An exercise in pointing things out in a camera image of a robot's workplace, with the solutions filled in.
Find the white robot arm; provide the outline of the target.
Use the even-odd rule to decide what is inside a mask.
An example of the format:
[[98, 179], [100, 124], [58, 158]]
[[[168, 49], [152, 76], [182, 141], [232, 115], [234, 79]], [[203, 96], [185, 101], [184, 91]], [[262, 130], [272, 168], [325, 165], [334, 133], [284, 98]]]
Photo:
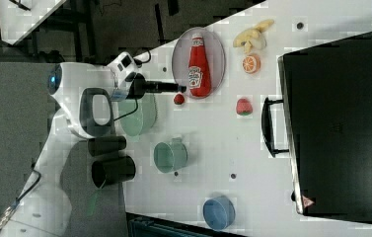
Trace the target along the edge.
[[107, 66], [63, 62], [47, 80], [48, 94], [59, 110], [21, 194], [0, 218], [0, 237], [61, 237], [69, 224], [72, 205], [61, 187], [61, 173], [73, 146], [112, 131], [109, 115], [103, 123], [94, 116], [94, 98], [102, 96], [107, 109], [114, 102], [138, 100], [146, 93], [184, 92], [176, 83], [148, 81], [135, 62]]

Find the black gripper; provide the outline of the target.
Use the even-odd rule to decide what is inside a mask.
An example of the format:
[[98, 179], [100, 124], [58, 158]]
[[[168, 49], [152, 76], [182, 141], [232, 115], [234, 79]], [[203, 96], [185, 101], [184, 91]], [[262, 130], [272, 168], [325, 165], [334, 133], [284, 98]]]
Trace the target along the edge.
[[186, 91], [186, 86], [157, 81], [149, 81], [146, 83], [144, 76], [137, 73], [133, 77], [127, 99], [141, 99], [145, 91], [147, 93], [184, 93]]

